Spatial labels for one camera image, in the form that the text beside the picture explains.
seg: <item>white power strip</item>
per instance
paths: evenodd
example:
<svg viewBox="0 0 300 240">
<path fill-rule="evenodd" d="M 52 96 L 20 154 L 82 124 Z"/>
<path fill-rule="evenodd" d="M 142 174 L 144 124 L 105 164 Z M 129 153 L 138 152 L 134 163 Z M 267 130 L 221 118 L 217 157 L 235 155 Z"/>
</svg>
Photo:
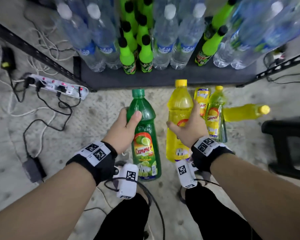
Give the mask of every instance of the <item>white power strip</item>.
<svg viewBox="0 0 300 240">
<path fill-rule="evenodd" d="M 61 94 L 68 95 L 73 98 L 81 98 L 84 100 L 86 96 L 89 94 L 89 90 L 84 87 L 77 84 L 70 84 L 67 82 L 59 81 L 56 79 L 52 79 L 45 76 L 40 76 L 36 74 L 30 74 L 28 77 L 32 77 L 35 79 L 34 84 L 30 84 L 32 87 L 36 87 L 36 83 L 38 81 L 41 81 L 45 87 L 42 87 L 41 89 L 52 91 L 52 92 L 60 92 Z"/>
</svg>

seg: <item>left hand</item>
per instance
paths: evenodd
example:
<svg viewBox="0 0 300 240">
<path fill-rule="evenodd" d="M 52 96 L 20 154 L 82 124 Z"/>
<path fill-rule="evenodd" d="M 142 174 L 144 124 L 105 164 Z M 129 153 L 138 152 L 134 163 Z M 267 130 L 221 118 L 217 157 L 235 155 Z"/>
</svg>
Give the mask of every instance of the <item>left hand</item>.
<svg viewBox="0 0 300 240">
<path fill-rule="evenodd" d="M 134 131 L 141 118 L 142 113 L 136 111 L 127 123 L 127 109 L 122 108 L 117 120 L 102 141 L 109 143 L 118 154 L 123 153 L 131 145 Z"/>
</svg>

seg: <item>concrete floor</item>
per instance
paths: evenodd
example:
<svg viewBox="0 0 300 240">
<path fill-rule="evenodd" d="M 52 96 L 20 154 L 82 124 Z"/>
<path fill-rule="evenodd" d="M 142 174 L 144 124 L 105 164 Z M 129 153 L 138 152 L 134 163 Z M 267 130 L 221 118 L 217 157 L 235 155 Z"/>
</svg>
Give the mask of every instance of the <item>concrete floor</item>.
<svg viewBox="0 0 300 240">
<path fill-rule="evenodd" d="M 31 27 L 31 24 L 22 17 L 25 2 L 23 0 L 6 1 L 7 5 L 4 7 L 4 13 L 7 15 L 4 15 L 0 11 L 0 22 L 31 44 L 35 44 L 35 35 L 31 37 L 25 33 Z M 209 5 L 211 8 L 220 6 L 214 5 L 214 2 L 211 0 L 208 0 L 208 8 Z M 51 13 L 47 14 L 47 12 L 40 10 L 42 9 L 32 7 L 29 17 L 35 19 L 38 26 L 50 26 L 49 16 Z M 9 14 L 10 12 L 14 13 L 14 18 L 9 18 L 11 15 Z M 53 34 L 52 40 L 57 41 L 60 39 L 62 38 L 60 38 L 58 33 Z M 14 77 L 17 79 L 24 72 L 35 72 L 26 62 L 26 54 L 17 49 L 14 50 L 17 58 L 17 71 Z M 64 58 L 70 54 L 71 52 L 68 52 L 68 54 L 62 54 L 60 57 Z M 68 60 L 60 62 L 60 64 L 72 71 L 71 62 L 72 60 Z M 294 72 L 300 72 L 300 65 L 291 68 L 289 71 L 284 71 L 280 75 Z M 54 77 L 65 82 L 68 81 L 59 74 Z M 300 78 L 288 77 L 284 79 L 284 81 L 291 81 Z M 2 80 L 8 81 L 4 73 L 2 73 Z M 169 87 L 147 88 L 145 90 L 146 99 L 157 114 L 155 126 L 162 164 L 161 178 L 145 185 L 152 192 L 161 207 L 166 224 L 167 239 L 201 239 L 199 228 L 193 221 L 187 207 L 179 202 L 176 197 L 180 183 L 174 165 L 165 158 L 167 132 L 165 122 L 168 118 L 166 104 L 173 89 Z M 193 94 L 194 89 L 194 87 L 189 88 L 191 94 Z M 260 126 L 264 121 L 269 119 L 282 119 L 300 115 L 300 84 L 277 85 L 261 80 L 245 88 L 226 87 L 224 93 L 228 98 L 227 106 L 240 106 L 246 103 L 270 105 L 272 109 L 271 113 L 256 121 L 226 124 L 228 147 L 244 160 L 266 169 L 267 164 L 276 158 L 272 139 L 261 132 Z M 46 91 L 41 91 L 40 94 L 48 104 L 56 107 L 57 99 L 54 95 L 52 96 L 50 92 Z M 24 162 L 26 160 L 22 133 L 32 120 L 41 118 L 48 121 L 52 116 L 52 111 L 41 110 L 36 114 L 25 117 L 11 117 L 5 113 L 9 96 L 10 88 L 0 83 L 0 210 L 37 186 L 30 183 L 21 167 L 20 161 Z M 69 104 L 77 102 L 75 99 L 68 97 L 65 97 L 64 100 Z M 116 120 L 120 109 L 128 106 L 131 100 L 131 90 L 129 89 L 102 90 L 97 93 L 91 93 L 82 101 L 80 106 L 74 109 L 73 116 L 69 120 L 64 132 L 47 129 L 44 134 L 43 151 L 39 158 L 48 177 L 51 177 L 62 169 L 68 159 L 78 149 L 93 140 L 102 139 Z M 35 90 L 30 88 L 26 93 L 25 101 L 22 104 L 15 105 L 14 114 L 22 114 L 42 106 L 44 104 L 36 97 Z M 58 115 L 52 122 L 52 125 L 61 126 L 64 120 L 64 116 Z M 39 135 L 42 129 L 43 125 L 38 123 L 33 125 L 27 133 L 28 147 L 32 155 L 39 149 Z M 119 159 L 131 161 L 131 149 L 127 151 L 125 156 L 120 155 Z M 217 198 L 224 205 L 240 213 L 221 188 L 213 185 L 208 185 L 207 187 L 216 194 Z M 107 190 L 102 184 L 99 185 L 99 188 L 104 192 L 111 207 L 115 207 L 120 202 L 114 192 Z M 98 189 L 94 192 L 91 201 L 87 205 L 87 209 L 92 207 L 101 207 L 106 212 L 110 212 L 111 210 L 105 202 L 103 194 Z M 104 217 L 105 215 L 99 210 L 83 213 L 69 239 L 93 239 Z M 162 226 L 155 206 L 151 207 L 148 223 L 154 238 L 161 239 Z"/>
</svg>

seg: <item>leg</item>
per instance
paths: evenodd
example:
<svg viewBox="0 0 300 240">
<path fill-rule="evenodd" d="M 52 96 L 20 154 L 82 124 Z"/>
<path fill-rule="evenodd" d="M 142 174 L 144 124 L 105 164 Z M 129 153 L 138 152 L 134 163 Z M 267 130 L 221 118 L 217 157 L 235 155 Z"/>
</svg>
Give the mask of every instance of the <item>leg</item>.
<svg viewBox="0 0 300 240">
<path fill-rule="evenodd" d="M 117 239 L 118 236 L 122 239 L 143 240 L 149 211 L 146 200 L 136 193 L 132 199 L 120 202 L 106 216 L 94 240 Z"/>
<path fill-rule="evenodd" d="M 185 191 L 185 201 L 204 240 L 261 239 L 246 220 L 224 206 L 211 190 L 200 183 Z"/>
</svg>

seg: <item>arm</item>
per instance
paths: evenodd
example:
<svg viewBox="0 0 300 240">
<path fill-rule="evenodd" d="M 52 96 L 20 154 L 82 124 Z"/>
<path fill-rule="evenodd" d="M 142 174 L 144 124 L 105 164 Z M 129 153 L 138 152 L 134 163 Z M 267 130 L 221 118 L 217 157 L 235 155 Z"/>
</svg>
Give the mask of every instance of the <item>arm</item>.
<svg viewBox="0 0 300 240">
<path fill-rule="evenodd" d="M 137 111 L 127 124 L 126 109 L 122 109 L 103 141 L 117 153 L 124 152 L 141 117 Z M 115 160 L 110 160 L 114 170 Z M 68 164 L 0 212 L 0 240 L 67 239 L 95 189 L 96 181 L 88 170 L 75 162 Z"/>
<path fill-rule="evenodd" d="M 196 101 L 185 127 L 172 122 L 167 125 L 189 148 L 209 136 Z M 211 171 L 262 239 L 300 239 L 300 187 L 230 153 L 200 164 Z"/>
</svg>

